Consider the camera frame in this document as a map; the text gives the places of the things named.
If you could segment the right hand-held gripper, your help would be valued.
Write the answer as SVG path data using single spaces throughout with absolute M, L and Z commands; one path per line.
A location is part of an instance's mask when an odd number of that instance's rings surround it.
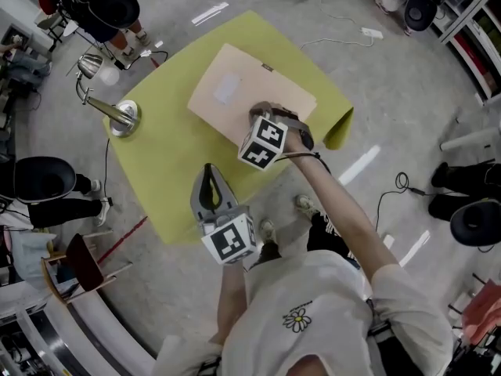
M 260 171 L 267 170 L 282 155 L 289 130 L 297 131 L 311 150 L 314 141 L 309 127 L 298 115 L 278 103 L 256 103 L 249 111 L 250 131 L 238 151 L 238 159 Z

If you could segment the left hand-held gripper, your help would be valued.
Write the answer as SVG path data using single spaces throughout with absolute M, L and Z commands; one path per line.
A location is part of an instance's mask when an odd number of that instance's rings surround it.
M 195 178 L 190 206 L 202 233 L 201 241 L 218 264 L 232 265 L 257 251 L 250 208 L 236 207 L 230 185 L 214 164 L 206 163 Z M 214 214 L 210 210 L 222 211 Z

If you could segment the beige windowed cardboard box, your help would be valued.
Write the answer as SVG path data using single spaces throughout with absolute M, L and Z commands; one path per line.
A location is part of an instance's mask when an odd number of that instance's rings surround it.
M 316 98 L 260 60 L 225 43 L 201 77 L 189 110 L 239 146 L 250 129 L 250 109 L 267 101 L 305 121 Z

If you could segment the person's left forearm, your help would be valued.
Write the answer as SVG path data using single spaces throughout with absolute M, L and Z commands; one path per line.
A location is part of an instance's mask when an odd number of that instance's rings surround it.
M 223 266 L 218 300 L 217 332 L 211 342 L 224 345 L 233 326 L 247 309 L 245 271 L 242 262 Z

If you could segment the green tablecloth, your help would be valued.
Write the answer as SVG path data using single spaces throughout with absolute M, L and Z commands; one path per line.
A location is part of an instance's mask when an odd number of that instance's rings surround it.
M 351 102 L 256 12 L 246 11 L 201 36 L 128 93 L 142 111 L 139 127 L 127 138 L 111 138 L 142 208 L 167 244 L 199 240 L 189 198 L 194 179 L 207 162 L 219 168 L 242 202 L 270 184 L 286 166 L 280 162 L 261 172 L 245 165 L 230 141 L 188 110 L 196 84 L 226 43 L 268 64 L 316 98 L 317 106 L 307 120 L 316 142 L 337 150 L 351 127 Z

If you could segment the person's left shoe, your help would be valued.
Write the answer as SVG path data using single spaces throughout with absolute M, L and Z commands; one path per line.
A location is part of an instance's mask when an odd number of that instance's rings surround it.
M 261 220 L 259 234 L 263 244 L 277 244 L 276 229 L 270 219 Z

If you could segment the person's shoe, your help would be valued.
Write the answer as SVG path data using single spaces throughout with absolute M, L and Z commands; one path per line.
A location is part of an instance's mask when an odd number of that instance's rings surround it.
M 314 215 L 319 213 L 313 200 L 304 194 L 297 195 L 294 198 L 294 205 L 298 211 L 304 214 L 308 219 L 312 219 Z
M 270 219 L 261 220 L 259 234 L 263 244 L 277 244 L 276 229 Z

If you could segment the person's right shoe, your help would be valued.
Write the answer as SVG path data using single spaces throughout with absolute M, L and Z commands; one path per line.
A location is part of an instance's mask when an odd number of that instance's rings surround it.
M 319 213 L 313 200 L 304 194 L 297 195 L 294 198 L 294 205 L 298 211 L 304 214 L 308 219 L 312 219 L 314 215 Z

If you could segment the person's black trousers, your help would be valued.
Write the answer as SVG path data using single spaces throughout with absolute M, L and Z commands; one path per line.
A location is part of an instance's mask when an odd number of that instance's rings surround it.
M 333 251 L 350 262 L 356 269 L 360 269 L 358 262 L 350 257 L 350 250 L 343 238 L 335 232 L 328 216 L 323 212 L 317 213 L 311 219 L 307 243 L 307 251 L 321 250 Z M 280 258 L 278 242 L 277 244 L 263 244 L 258 260 L 251 268 Z

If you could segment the silver desk lamp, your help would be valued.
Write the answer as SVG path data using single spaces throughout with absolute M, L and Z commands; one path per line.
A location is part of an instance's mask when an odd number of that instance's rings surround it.
M 106 86 L 115 85 L 119 80 L 119 70 L 110 67 L 100 55 L 86 53 L 77 60 L 76 93 L 82 105 L 90 105 L 109 118 L 111 133 L 119 138 L 132 135 L 139 127 L 142 112 L 133 100 L 122 100 L 110 104 L 92 95 L 94 89 L 84 86 L 82 79 L 98 79 Z

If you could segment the wooden chair with dark seat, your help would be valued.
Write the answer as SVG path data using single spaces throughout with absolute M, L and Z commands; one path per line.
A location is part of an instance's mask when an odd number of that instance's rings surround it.
M 93 257 L 90 248 L 85 243 L 86 238 L 97 237 L 99 234 L 81 235 L 75 234 L 67 246 L 64 253 L 52 255 L 49 258 L 41 258 L 42 276 L 52 294 L 64 306 L 68 306 L 72 302 L 82 298 L 84 295 L 97 291 L 102 287 L 114 282 L 117 279 L 117 274 L 132 267 L 133 263 L 128 262 L 121 268 L 107 275 L 102 273 L 98 262 Z M 69 267 L 73 270 L 78 286 L 82 288 L 82 292 L 71 296 L 64 297 L 58 290 L 56 284 L 52 281 L 49 275 L 49 266 L 52 262 L 65 260 Z

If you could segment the white curved counter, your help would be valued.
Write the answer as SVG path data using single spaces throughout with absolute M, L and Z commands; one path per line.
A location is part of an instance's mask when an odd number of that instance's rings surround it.
M 47 342 L 28 311 L 41 310 L 56 332 Z M 0 287 L 0 320 L 13 316 L 36 352 L 57 374 L 72 375 L 56 350 L 68 349 L 91 376 L 150 376 L 155 359 L 123 327 L 98 293 L 64 305 L 47 290 L 22 281 Z

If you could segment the person's white daisy t-shirt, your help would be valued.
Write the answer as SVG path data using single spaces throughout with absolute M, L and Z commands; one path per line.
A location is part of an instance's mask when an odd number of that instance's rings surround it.
M 335 252 L 278 258 L 249 270 L 247 301 L 223 345 L 166 338 L 152 376 L 287 376 L 305 356 L 328 376 L 384 376 L 370 335 L 380 323 L 423 376 L 452 358 L 449 322 L 398 265 L 376 271 L 365 299 L 362 274 Z

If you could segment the white tube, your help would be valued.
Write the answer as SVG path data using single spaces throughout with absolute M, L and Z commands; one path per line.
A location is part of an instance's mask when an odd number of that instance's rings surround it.
M 473 144 L 486 143 L 495 137 L 501 136 L 500 127 L 485 128 L 481 131 L 472 132 L 465 136 L 442 142 L 439 145 L 441 151 L 456 149 L 462 146 L 469 146 Z

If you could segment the white shelving unit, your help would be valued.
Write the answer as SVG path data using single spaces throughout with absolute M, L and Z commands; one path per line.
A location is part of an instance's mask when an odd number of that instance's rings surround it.
M 445 0 L 433 25 L 477 84 L 479 104 L 501 103 L 501 0 Z

